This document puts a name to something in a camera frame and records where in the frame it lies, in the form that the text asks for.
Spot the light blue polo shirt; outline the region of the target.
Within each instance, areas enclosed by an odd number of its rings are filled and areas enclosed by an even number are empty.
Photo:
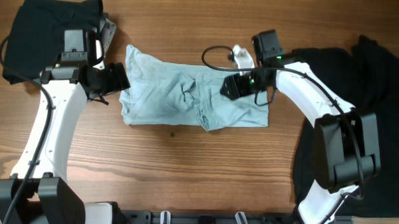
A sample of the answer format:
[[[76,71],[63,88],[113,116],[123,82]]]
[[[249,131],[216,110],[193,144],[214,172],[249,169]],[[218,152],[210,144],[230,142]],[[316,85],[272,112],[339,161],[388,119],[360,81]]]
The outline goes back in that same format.
[[[188,125],[204,130],[266,127],[267,94],[230,100],[219,93],[226,72],[201,65],[162,62],[132,45],[126,47],[130,88],[122,91],[127,125]]]

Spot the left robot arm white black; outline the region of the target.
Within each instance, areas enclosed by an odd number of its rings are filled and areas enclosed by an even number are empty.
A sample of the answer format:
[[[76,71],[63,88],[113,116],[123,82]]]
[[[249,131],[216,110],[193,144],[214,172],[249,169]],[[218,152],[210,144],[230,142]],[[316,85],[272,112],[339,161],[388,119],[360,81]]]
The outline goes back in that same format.
[[[77,120],[90,101],[130,87],[122,63],[104,64],[97,33],[65,30],[64,51],[32,81],[42,95],[27,145],[0,179],[4,224],[128,224],[116,202],[85,203],[67,183]]]

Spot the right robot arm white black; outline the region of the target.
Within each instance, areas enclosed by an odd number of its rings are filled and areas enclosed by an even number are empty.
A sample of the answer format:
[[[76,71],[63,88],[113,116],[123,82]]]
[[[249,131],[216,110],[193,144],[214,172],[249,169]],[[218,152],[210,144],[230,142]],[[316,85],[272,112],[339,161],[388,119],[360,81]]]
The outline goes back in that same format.
[[[294,211],[292,224],[332,224],[348,198],[364,198],[364,183],[380,172],[377,119],[361,114],[335,94],[295,53],[284,53],[274,30],[254,35],[255,56],[235,45],[235,65],[220,93],[231,100],[257,96],[271,87],[289,97],[314,130],[311,150],[315,179]]]

